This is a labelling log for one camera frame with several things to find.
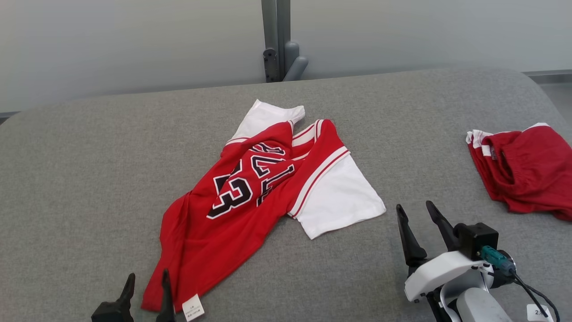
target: gray fabric surface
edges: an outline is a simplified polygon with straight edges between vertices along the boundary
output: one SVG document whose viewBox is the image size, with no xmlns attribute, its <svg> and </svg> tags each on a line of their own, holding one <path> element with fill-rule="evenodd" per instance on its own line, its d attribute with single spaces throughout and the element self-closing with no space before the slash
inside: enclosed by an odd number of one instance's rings
<svg viewBox="0 0 572 322">
<path fill-rule="evenodd" d="M 215 163 L 256 99 L 332 119 L 387 213 L 310 241 L 282 219 L 201 300 L 200 321 L 434 321 L 406 300 L 395 205 L 431 256 L 446 251 L 425 200 L 451 223 L 485 222 L 521 277 L 572 316 L 571 224 L 507 213 L 488 197 L 464 137 L 544 121 L 572 130 L 542 90 L 501 69 L 439 69 L 98 97 L 21 112 L 0 126 L 0 320 L 89 321 L 137 275 L 132 315 L 159 259 L 161 218 Z M 532 303 L 492 291 L 515 321 Z"/>
</svg>

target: red and white jersey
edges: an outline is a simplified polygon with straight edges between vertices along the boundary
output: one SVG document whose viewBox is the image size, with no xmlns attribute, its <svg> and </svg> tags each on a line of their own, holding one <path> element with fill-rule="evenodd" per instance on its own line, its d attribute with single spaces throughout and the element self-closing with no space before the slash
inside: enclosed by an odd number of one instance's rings
<svg viewBox="0 0 572 322">
<path fill-rule="evenodd" d="M 255 102 L 220 160 L 165 212 L 161 258 L 141 308 L 160 310 L 167 268 L 180 311 L 242 265 L 283 215 L 314 239 L 385 212 L 334 124 L 318 120 L 294 135 L 303 117 L 302 106 Z"/>
</svg>

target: white trim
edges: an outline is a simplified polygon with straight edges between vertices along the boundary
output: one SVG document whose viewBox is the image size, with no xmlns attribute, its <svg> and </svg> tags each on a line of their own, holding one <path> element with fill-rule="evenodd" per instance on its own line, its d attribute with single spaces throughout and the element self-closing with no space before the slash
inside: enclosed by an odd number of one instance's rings
<svg viewBox="0 0 572 322">
<path fill-rule="evenodd" d="M 297 133 L 295 136 L 293 136 L 292 138 L 293 138 L 293 139 L 299 138 L 299 137 L 302 135 L 302 133 L 305 134 L 305 132 L 306 132 L 306 131 L 309 131 L 310 128 L 312 128 L 314 125 L 316 125 L 316 122 L 315 122 L 315 121 L 314 121 L 312 124 L 310 124 L 309 126 L 307 126 L 305 129 L 303 129 L 302 131 L 298 132 L 298 133 Z"/>
<path fill-rule="evenodd" d="M 310 154 L 310 151 L 306 152 L 305 154 L 302 154 L 300 156 L 297 156 L 295 158 L 292 158 L 292 160 L 296 161 L 296 160 L 300 160 L 300 159 L 304 159 L 305 157 L 308 156 L 308 154 Z"/>
<path fill-rule="evenodd" d="M 474 129 L 472 131 L 472 147 L 474 149 L 480 147 L 483 143 L 483 140 L 492 133 L 484 132 L 478 129 Z"/>
<path fill-rule="evenodd" d="M 228 142 L 225 144 L 225 146 L 232 144 L 232 143 L 241 143 L 241 142 L 244 142 L 248 139 L 250 139 L 250 138 L 236 138 L 236 139 L 228 140 Z"/>
<path fill-rule="evenodd" d="M 484 156 L 491 156 L 491 146 L 481 146 L 481 151 Z"/>
<path fill-rule="evenodd" d="M 318 120 L 318 126 L 316 128 L 316 137 L 314 138 L 314 141 L 317 140 L 320 137 L 321 134 L 321 124 L 324 122 L 324 120 Z"/>
<path fill-rule="evenodd" d="M 318 178 L 318 176 L 320 176 L 320 177 L 323 176 L 329 168 L 333 167 L 336 163 L 338 163 L 340 160 L 342 160 L 343 157 L 338 158 L 337 160 L 336 160 L 336 158 L 343 155 L 343 154 L 349 155 L 349 151 L 346 147 L 341 147 L 341 148 L 337 149 L 336 151 L 334 151 L 332 154 L 330 154 L 329 157 L 327 157 L 324 160 L 324 162 L 322 162 L 322 164 L 320 164 L 320 166 L 316 170 L 314 170 L 312 175 L 310 175 L 308 180 L 306 180 L 306 183 L 302 186 L 302 189 L 298 193 L 298 197 L 296 198 L 296 202 L 294 203 L 294 206 L 288 212 L 289 216 L 294 217 L 296 214 L 298 214 L 302 211 L 302 208 L 304 206 L 303 205 L 304 198 L 306 197 L 306 195 L 308 195 L 311 192 L 312 187 L 314 186 L 314 183 L 316 183 L 320 179 L 320 178 Z"/>
<path fill-rule="evenodd" d="M 323 122 L 324 120 L 316 120 L 309 127 L 295 135 L 292 139 L 292 147 L 300 146 L 304 143 L 310 142 L 311 140 L 314 140 L 315 142 L 321 135 L 321 125 Z"/>
<path fill-rule="evenodd" d="M 309 142 L 314 138 L 314 127 L 316 126 L 317 121 L 312 123 L 309 127 L 305 128 L 303 131 L 300 131 L 297 135 L 292 138 L 292 147 L 300 146 L 304 143 Z"/>
<path fill-rule="evenodd" d="M 529 127 L 529 128 L 533 128 L 533 127 L 550 127 L 550 125 L 546 124 L 546 123 L 536 123 L 533 126 Z"/>
<path fill-rule="evenodd" d="M 467 132 L 467 137 L 465 138 L 465 142 L 467 142 L 467 144 L 471 144 L 471 142 L 472 142 L 472 131 Z"/>
</svg>

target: clothing tag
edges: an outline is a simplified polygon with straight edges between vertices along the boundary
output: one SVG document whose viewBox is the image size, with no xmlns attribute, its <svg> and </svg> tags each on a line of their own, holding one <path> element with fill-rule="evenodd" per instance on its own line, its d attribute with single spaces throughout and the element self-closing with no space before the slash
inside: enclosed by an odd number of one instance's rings
<svg viewBox="0 0 572 322">
<path fill-rule="evenodd" d="M 550 311 L 546 305 L 541 305 L 548 317 L 542 315 L 542 312 L 538 309 L 536 304 L 529 304 L 526 306 L 526 313 L 529 317 L 529 321 L 542 321 L 542 322 L 554 322 L 552 316 L 550 315 Z"/>
<path fill-rule="evenodd" d="M 182 304 L 182 311 L 185 313 L 186 322 L 194 320 L 205 313 L 201 300 L 198 299 L 198 294 L 195 294 L 195 296 Z"/>
<path fill-rule="evenodd" d="M 496 157 L 496 152 L 495 152 L 495 148 L 494 148 L 494 147 L 491 147 L 491 158 L 492 158 L 493 160 L 496 160 L 496 159 L 497 159 L 497 157 Z"/>
</svg>

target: white wall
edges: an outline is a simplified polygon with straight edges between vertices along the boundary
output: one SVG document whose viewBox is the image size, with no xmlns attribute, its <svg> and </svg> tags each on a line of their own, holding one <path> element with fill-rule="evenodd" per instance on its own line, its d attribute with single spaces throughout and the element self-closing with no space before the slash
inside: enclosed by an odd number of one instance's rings
<svg viewBox="0 0 572 322">
<path fill-rule="evenodd" d="M 0 112 L 264 82 L 260 0 L 0 0 Z"/>
<path fill-rule="evenodd" d="M 571 0 L 292 0 L 305 78 L 481 64 L 572 69 Z M 261 83 L 260 0 L 0 0 L 0 112 Z"/>
<path fill-rule="evenodd" d="M 572 69 L 571 0 L 292 0 L 305 78 L 450 65 Z"/>
</svg>

